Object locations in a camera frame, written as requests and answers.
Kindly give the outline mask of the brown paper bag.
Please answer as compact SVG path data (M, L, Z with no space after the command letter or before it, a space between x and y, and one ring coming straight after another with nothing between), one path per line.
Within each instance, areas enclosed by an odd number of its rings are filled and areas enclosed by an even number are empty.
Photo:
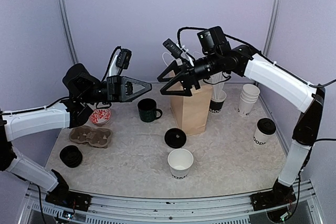
M186 135L198 135L205 132L213 87L201 82L201 88L191 92L191 97L170 96L170 107L177 128Z

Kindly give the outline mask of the black cup lid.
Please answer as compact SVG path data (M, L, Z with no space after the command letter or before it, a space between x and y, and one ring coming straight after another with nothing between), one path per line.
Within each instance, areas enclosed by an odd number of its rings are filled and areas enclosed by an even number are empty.
M171 128L164 135L165 143L171 148L182 148L187 140L187 136L181 129Z
M276 131L276 125L272 119L262 118L257 122L257 128L267 135L272 135Z

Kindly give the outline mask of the white paper cup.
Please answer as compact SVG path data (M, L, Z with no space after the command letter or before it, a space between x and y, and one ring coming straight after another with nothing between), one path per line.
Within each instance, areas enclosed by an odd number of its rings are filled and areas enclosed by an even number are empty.
M257 145L265 145L268 140L273 136L274 134L272 135L267 135L267 134L263 134L257 127L256 127L256 130L255 130L255 133L254 133L254 137L253 137L253 140L255 142L255 144Z
M189 150L178 148L169 153L167 163L172 176L176 179L183 179L194 164L194 156Z

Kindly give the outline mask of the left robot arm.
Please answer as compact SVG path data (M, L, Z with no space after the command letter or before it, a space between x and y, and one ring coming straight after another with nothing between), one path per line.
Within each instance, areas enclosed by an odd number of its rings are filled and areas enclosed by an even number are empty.
M72 66L62 81L69 91L68 97L39 108L1 112L1 171L38 185L66 206L74 195L64 178L23 155L12 142L39 132L82 126L93 113L93 104L132 102L151 91L152 85L121 75L100 81L81 63Z

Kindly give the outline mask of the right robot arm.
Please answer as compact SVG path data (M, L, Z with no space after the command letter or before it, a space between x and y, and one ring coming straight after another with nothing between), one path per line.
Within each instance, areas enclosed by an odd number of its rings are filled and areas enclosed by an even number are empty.
M288 198L294 181L308 161L309 151L319 141L325 85L314 85L297 77L267 59L260 50L245 41L240 46L231 48L228 41L231 36L225 34L219 26L196 27L195 30L204 57L195 61L182 58L181 65L176 61L170 63L157 77L159 82L165 83L160 90L162 95L190 97L192 88L200 88L200 80L219 72L233 72L276 92L301 112L293 130L286 163L268 194L269 201L273 205L279 205Z

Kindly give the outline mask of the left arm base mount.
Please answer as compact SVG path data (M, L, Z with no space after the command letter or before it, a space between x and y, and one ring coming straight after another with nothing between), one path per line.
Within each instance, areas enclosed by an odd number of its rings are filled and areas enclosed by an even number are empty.
M77 193L65 188L55 188L53 191L47 193L45 201L57 206L87 212L91 199L92 197L89 194Z

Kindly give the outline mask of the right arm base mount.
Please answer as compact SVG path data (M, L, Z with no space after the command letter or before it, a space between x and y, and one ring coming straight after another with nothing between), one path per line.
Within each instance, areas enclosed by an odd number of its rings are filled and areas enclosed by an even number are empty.
M254 211L278 207L296 201L293 187L287 189L276 188L264 192L254 193L250 196Z

